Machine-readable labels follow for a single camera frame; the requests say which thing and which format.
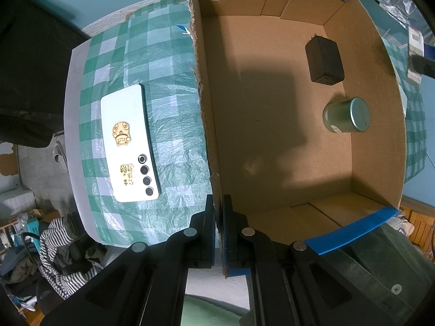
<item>gold text sticker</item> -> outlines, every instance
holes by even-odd
[[[120,123],[115,124],[112,129],[112,136],[115,138],[116,145],[119,146],[127,146],[131,141],[130,138],[130,125],[125,121],[121,121]]]
[[[124,185],[133,185],[133,164],[122,164],[119,171]]]

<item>gray floor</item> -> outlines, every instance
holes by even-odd
[[[35,194],[41,209],[55,208],[60,215],[77,211],[68,173],[63,173],[53,159],[53,147],[58,140],[65,150],[65,136],[51,141],[47,148],[18,146],[18,162],[23,186]]]

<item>slipper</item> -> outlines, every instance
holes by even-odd
[[[64,173],[68,173],[67,156],[59,141],[56,141],[56,145],[53,148],[53,158],[54,161],[59,164],[60,169],[62,169]]]

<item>metallic green lid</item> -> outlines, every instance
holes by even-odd
[[[364,100],[355,97],[351,101],[350,113],[352,123],[359,132],[364,132],[370,125],[370,112]]]

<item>cardboard box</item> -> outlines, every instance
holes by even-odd
[[[218,222],[222,194],[231,194],[251,227],[282,243],[399,206],[402,101],[384,44],[359,0],[190,4]],[[343,82],[311,82],[305,45],[314,35],[338,44]],[[369,106],[369,129],[329,132],[323,108],[356,96]]]

